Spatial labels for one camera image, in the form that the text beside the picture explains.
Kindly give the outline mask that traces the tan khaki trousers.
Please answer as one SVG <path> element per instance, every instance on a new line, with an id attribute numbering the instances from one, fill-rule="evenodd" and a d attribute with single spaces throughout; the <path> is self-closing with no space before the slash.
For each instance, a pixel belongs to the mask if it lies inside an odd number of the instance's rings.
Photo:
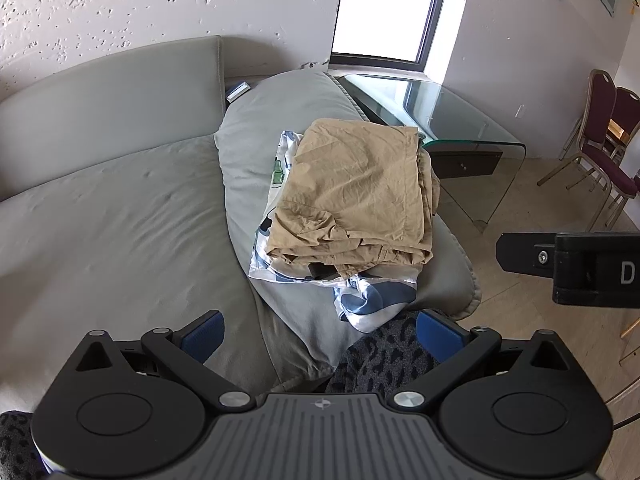
<path id="1" fill-rule="evenodd" d="M 297 145 L 266 245 L 290 266 L 322 263 L 343 278 L 433 258 L 440 185 L 418 130 L 315 120 Z"/>

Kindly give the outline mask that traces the leopard print dark trousers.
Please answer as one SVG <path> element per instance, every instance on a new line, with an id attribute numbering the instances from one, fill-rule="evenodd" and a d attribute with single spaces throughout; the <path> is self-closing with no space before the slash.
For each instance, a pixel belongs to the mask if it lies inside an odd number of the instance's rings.
<path id="1" fill-rule="evenodd" d="M 416 338 L 418 314 L 401 312 L 352 344 L 338 362 L 326 393 L 376 393 L 387 399 L 439 366 Z"/>

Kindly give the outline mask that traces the grey green sofa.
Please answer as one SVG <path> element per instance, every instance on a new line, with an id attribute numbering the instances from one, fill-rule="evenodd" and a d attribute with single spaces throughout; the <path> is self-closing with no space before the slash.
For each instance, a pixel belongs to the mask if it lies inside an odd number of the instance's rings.
<path id="1" fill-rule="evenodd" d="M 255 396 L 279 383 L 229 237 L 214 134 L 218 37 L 50 76 L 1 105 L 1 406 L 35 408 L 78 342 L 179 328 L 208 310 L 208 366 Z"/>

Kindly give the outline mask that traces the rear maroon metal chair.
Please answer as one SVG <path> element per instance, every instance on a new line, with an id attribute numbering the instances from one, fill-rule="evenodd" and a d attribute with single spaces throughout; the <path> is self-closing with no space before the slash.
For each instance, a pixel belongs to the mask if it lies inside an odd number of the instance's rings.
<path id="1" fill-rule="evenodd" d="M 638 94 L 627 88 L 617 87 L 614 110 L 604 141 L 605 151 L 617 166 L 620 166 L 626 149 L 639 128 L 639 112 Z"/>

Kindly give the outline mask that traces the maroon metal chair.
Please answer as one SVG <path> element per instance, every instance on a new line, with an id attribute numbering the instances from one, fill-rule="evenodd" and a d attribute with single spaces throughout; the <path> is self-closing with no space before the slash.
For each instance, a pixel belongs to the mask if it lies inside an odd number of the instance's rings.
<path id="1" fill-rule="evenodd" d="M 611 229 L 620 218 L 628 200 L 638 194 L 634 178 L 629 177 L 621 166 L 617 166 L 604 149 L 617 87 L 612 76 L 605 70 L 590 72 L 585 108 L 570 137 L 570 145 L 573 145 L 576 151 L 537 182 L 539 186 L 544 185 L 570 165 L 580 166 L 583 162 L 587 164 L 589 169 L 582 172 L 582 177 L 585 179 L 596 174 L 598 180 L 604 183 L 605 195 L 616 194 L 614 203 L 617 210 L 605 221 L 607 229 Z"/>
<path id="2" fill-rule="evenodd" d="M 626 149 L 639 128 L 639 112 L 638 94 L 627 88 L 617 87 L 614 110 L 604 141 L 605 151 L 617 166 L 620 166 Z"/>

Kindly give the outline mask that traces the glass side table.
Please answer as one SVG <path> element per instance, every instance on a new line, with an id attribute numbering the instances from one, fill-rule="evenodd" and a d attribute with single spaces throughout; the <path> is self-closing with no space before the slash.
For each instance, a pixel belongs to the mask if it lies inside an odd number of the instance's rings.
<path id="1" fill-rule="evenodd" d="M 338 81 L 372 122 L 419 131 L 445 192 L 485 231 L 523 165 L 525 144 L 434 81 L 357 74 Z"/>

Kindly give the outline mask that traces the front maroon metal chair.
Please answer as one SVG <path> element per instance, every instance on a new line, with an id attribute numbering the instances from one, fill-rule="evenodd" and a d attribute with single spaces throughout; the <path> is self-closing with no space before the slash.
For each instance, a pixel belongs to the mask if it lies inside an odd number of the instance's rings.
<path id="1" fill-rule="evenodd" d="M 585 108 L 570 137 L 570 145 L 573 145 L 576 151 L 537 182 L 539 186 L 544 185 L 570 165 L 580 166 L 583 162 L 587 164 L 589 169 L 582 172 L 582 177 L 585 179 L 596 174 L 598 180 L 604 183 L 605 195 L 616 194 L 614 203 L 617 210 L 605 221 L 607 229 L 611 229 L 620 218 L 628 200 L 638 194 L 634 178 L 629 177 L 621 166 L 617 166 L 604 149 L 617 87 L 612 76 L 605 70 L 590 72 Z"/>

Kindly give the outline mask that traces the small silver box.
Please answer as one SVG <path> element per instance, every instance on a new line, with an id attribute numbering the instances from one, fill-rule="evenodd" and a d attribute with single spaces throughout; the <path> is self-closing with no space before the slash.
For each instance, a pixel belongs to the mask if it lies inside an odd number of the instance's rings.
<path id="1" fill-rule="evenodd" d="M 240 96 L 244 96 L 246 92 L 249 92 L 252 87 L 246 81 L 241 81 L 238 84 L 234 84 L 226 91 L 226 100 L 229 104 L 239 99 Z"/>

